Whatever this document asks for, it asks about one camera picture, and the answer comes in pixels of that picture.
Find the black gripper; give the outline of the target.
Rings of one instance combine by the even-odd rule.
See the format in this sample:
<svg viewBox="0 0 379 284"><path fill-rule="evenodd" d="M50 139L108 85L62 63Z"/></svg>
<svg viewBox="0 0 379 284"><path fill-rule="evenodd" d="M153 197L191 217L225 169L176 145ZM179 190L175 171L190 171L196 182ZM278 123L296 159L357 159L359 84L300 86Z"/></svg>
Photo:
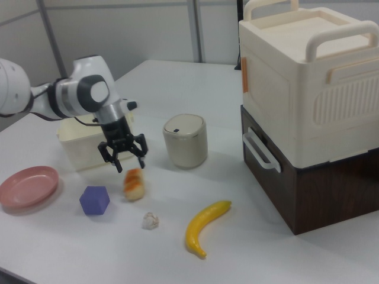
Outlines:
<svg viewBox="0 0 379 284"><path fill-rule="evenodd" d="M98 150L106 163L111 163L117 172L121 173L123 168L118 159L118 151L131 151L137 157L140 167L145 168L144 158L148 152L145 136L133 136L125 117L112 123L101 124L101 129L106 142L100 142Z"/></svg>

